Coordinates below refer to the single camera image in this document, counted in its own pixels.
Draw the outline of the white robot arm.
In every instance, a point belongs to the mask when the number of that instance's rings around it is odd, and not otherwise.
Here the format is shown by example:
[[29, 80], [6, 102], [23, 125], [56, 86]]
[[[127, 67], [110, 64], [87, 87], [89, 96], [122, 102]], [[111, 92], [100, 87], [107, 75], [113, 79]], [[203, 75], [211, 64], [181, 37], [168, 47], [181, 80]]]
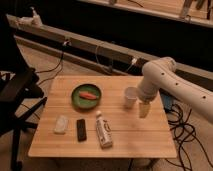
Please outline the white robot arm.
[[138, 98], [151, 102], [158, 90], [163, 89], [213, 124], [213, 92], [177, 76], [175, 70], [176, 62], [171, 57], [146, 62], [142, 67], [143, 79], [137, 88]]

